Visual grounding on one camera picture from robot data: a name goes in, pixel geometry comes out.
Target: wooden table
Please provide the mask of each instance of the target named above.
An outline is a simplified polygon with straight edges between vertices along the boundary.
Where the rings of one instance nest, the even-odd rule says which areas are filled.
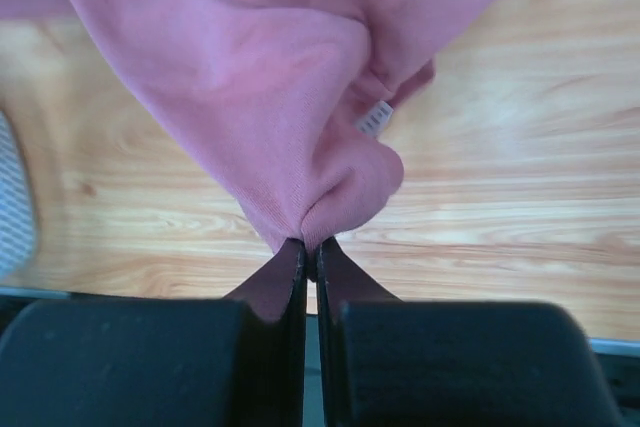
[[[500,0],[382,141],[406,180],[345,250],[407,299],[540,299],[640,338],[640,0]],[[3,282],[215,297],[270,256],[77,20],[0,25],[42,238]]]

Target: gray mesh object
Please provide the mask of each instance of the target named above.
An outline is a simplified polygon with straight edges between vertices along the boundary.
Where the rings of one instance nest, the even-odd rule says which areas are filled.
[[[36,225],[25,168],[0,112],[0,277],[23,266],[36,246]]]

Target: wood tabletop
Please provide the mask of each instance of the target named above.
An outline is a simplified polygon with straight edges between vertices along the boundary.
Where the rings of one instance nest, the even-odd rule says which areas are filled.
[[[640,0],[500,0],[437,68],[381,138],[405,182],[347,253],[402,298],[551,301],[640,339]],[[216,297],[270,257],[77,20],[0,24],[0,108],[41,229],[3,284]]]

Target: pink cloth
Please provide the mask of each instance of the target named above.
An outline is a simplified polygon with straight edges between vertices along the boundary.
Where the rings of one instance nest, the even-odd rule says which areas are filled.
[[[70,3],[125,85],[269,245],[295,237],[312,249],[370,220],[402,181],[398,155],[355,119],[427,82],[430,59],[491,1]],[[5,16],[65,9],[0,0]]]

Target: clothing tag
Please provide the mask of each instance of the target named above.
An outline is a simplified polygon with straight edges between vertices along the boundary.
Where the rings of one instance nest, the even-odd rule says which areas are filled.
[[[381,100],[358,119],[356,129],[370,137],[377,137],[389,123],[392,114],[393,107]]]

